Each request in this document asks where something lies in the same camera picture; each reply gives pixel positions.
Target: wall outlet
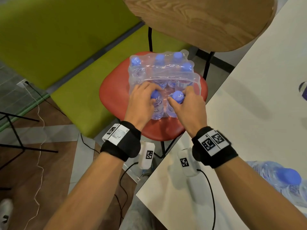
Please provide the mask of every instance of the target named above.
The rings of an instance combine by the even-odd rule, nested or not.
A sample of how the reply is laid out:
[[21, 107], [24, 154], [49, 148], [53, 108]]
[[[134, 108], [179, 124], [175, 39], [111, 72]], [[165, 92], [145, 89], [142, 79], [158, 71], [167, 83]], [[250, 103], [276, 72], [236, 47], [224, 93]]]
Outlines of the wall outlet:
[[18, 85], [21, 88], [25, 88], [26, 86], [28, 86], [28, 84], [26, 84], [26, 79], [23, 79], [22, 81], [18, 82], [16, 85]]

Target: left hand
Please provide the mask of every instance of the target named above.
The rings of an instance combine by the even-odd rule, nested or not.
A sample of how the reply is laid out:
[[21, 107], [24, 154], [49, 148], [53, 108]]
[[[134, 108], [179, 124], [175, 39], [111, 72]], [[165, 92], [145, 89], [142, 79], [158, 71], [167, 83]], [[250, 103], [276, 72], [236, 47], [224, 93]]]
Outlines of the left hand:
[[153, 115], [153, 104], [156, 100], [151, 99], [150, 96], [155, 89], [162, 90], [159, 85], [145, 81], [141, 85], [135, 85], [129, 97], [124, 120], [132, 123], [140, 131], [142, 131]]

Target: floor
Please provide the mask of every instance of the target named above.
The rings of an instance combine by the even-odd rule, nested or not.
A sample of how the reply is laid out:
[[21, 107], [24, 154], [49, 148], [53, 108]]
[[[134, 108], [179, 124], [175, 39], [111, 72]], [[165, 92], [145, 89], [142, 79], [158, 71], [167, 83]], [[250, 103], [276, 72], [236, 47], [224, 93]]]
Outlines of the floor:
[[[195, 63], [194, 71], [202, 74], [205, 61], [199, 57], [195, 57], [193, 61]], [[207, 77], [209, 88], [207, 102], [228, 75], [227, 72], [218, 67], [214, 65], [210, 66]], [[56, 106], [51, 98], [48, 101]], [[46, 138], [42, 148], [59, 151], [57, 154], [52, 152], [41, 153], [39, 166], [44, 168], [44, 177], [41, 190], [37, 195], [37, 200], [40, 203], [40, 211], [38, 216], [31, 220], [27, 227], [27, 229], [33, 230], [42, 229], [45, 226], [55, 210], [64, 201], [65, 197], [67, 197], [67, 194], [74, 188], [81, 176], [98, 156], [98, 153], [83, 144], [80, 132], [66, 116], [62, 115], [45, 101], [39, 106], [40, 116], [45, 121], [44, 129], [42, 128], [42, 121], [37, 123], [20, 119], [14, 123], [18, 135], [25, 146], [39, 148], [40, 144]], [[37, 119], [37, 111], [38, 109], [36, 107], [27, 113], [26, 117]], [[106, 127], [94, 140], [83, 136], [84, 142], [91, 148], [100, 151], [102, 135], [109, 128]], [[143, 136], [142, 140], [154, 142]], [[0, 132], [0, 142], [18, 145], [18, 141], [10, 128]], [[156, 145], [155, 153], [161, 155], [160, 143], [154, 143]], [[169, 144], [170, 141], [165, 142], [165, 148]], [[18, 149], [0, 148], [0, 150], [0, 166], [20, 153]], [[38, 151], [28, 150], [11, 164], [0, 170], [0, 187], [12, 187], [11, 191], [0, 191], [0, 199], [10, 197], [14, 202], [14, 212], [9, 230], [24, 229], [27, 221], [36, 214], [37, 204], [33, 198], [40, 185], [42, 172], [36, 166], [38, 156]], [[129, 159], [123, 169], [126, 169], [135, 160]], [[128, 203], [123, 210], [124, 214], [131, 204], [136, 182], [141, 174], [142, 171], [137, 166], [133, 166], [128, 171], [128, 174], [125, 174], [123, 177], [122, 185], [128, 193]], [[123, 204], [126, 200], [124, 191], [118, 187], [116, 194], [119, 197], [120, 203]], [[120, 208], [114, 197], [99, 229], [118, 229], [119, 219]]]

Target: white cable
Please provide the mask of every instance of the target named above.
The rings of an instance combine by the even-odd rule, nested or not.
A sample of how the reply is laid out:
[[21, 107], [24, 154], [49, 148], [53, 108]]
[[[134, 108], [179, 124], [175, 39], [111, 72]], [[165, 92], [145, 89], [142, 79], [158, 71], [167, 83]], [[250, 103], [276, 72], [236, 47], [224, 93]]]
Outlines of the white cable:
[[[36, 104], [37, 104], [37, 107], [38, 107], [37, 115], [38, 115], [38, 117], [39, 117], [39, 118], [43, 121], [43, 123], [44, 123], [44, 125], [43, 125], [43, 132], [44, 132], [45, 121], [44, 121], [44, 120], [40, 117], [40, 115], [39, 115], [39, 105], [38, 105], [38, 102], [37, 102], [37, 100], [31, 95], [31, 93], [29, 92], [29, 90], [28, 90], [26, 87], [25, 87], [25, 90], [28, 91], [28, 93], [29, 93], [29, 95], [31, 96], [31, 98], [33, 98], [34, 101], [36, 101]], [[40, 144], [39, 149], [41, 149], [41, 146], [42, 146], [43, 143], [45, 143], [46, 140], [47, 140], [47, 134], [46, 134], [45, 132], [44, 132], [44, 134], [45, 134], [45, 140]], [[39, 167], [39, 168], [42, 169], [41, 178], [40, 178], [40, 186], [39, 186], [39, 188], [38, 188], [38, 190], [37, 190], [37, 192], [36, 192], [36, 194], [35, 194], [35, 196], [34, 196], [34, 201], [35, 201], [36, 204], [38, 205], [38, 209], [37, 209], [36, 215], [33, 216], [31, 219], [28, 220], [28, 222], [27, 222], [27, 224], [26, 224], [24, 230], [27, 228], [27, 226], [28, 226], [30, 220], [34, 219], [34, 218], [38, 215], [39, 208], [40, 208], [40, 204], [39, 204], [39, 202], [36, 200], [36, 196], [37, 196], [38, 192], [40, 191], [41, 186], [42, 186], [42, 184], [43, 184], [43, 175], [44, 175], [44, 168], [38, 165], [38, 164], [39, 164], [40, 155], [41, 155], [41, 151], [39, 151], [39, 157], [38, 157], [38, 161], [37, 161], [37, 164], [36, 164], [37, 167]]]

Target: green seat cushion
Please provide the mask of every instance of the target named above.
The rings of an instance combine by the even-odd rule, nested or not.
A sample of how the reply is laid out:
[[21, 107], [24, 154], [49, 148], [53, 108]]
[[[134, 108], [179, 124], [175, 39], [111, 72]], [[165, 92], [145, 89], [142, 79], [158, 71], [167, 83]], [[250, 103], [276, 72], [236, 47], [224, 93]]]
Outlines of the green seat cushion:
[[0, 0], [0, 60], [47, 89], [139, 22], [122, 0]]
[[[180, 51], [189, 47], [184, 42], [154, 30], [152, 42], [154, 52]], [[148, 50], [148, 27], [143, 26], [62, 85], [51, 97], [82, 134], [94, 138], [115, 118], [100, 102], [99, 88], [102, 81], [124, 59]]]

